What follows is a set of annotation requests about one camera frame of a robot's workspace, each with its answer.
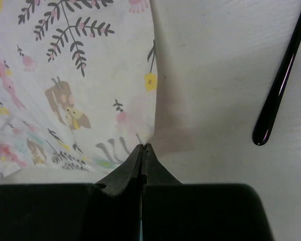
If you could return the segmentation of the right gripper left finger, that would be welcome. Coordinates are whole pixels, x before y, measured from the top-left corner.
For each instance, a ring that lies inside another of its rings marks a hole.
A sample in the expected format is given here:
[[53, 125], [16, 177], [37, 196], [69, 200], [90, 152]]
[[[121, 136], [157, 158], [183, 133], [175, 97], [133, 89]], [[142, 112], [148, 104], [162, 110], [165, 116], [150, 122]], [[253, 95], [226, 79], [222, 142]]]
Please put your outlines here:
[[139, 240], [142, 154], [96, 183], [0, 185], [0, 240]]

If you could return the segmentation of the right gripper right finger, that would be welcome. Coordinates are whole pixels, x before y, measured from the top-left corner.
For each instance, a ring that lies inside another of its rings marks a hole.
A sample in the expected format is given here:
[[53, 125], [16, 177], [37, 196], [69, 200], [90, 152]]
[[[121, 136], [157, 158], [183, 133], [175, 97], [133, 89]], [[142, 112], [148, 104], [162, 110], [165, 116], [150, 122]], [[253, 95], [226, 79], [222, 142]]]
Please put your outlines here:
[[257, 192], [247, 184], [182, 184], [144, 148], [143, 240], [273, 240]]

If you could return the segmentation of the black spoon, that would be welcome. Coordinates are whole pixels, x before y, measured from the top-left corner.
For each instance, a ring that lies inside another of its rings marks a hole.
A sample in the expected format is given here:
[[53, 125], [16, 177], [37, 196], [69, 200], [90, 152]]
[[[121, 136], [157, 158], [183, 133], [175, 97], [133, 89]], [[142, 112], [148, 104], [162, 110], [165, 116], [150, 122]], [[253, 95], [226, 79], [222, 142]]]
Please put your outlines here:
[[265, 145], [269, 140], [300, 43], [301, 12], [252, 133], [253, 143], [257, 146]]

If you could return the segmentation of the patterned white cloth napkin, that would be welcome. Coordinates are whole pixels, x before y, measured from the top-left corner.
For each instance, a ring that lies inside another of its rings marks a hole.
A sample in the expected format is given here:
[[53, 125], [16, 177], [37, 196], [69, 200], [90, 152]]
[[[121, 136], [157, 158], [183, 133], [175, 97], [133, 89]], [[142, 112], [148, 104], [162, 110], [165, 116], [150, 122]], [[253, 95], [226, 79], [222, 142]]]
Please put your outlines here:
[[150, 1], [0, 1], [0, 183], [95, 182], [154, 133]]

